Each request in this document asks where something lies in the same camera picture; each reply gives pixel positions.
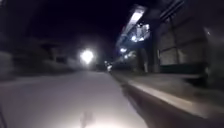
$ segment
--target dark sky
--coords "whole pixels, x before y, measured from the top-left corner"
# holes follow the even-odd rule
[[[32,18],[28,35],[74,47],[82,43],[77,41],[79,36],[102,38],[96,45],[111,56],[134,4],[149,3],[147,0],[47,0]]]

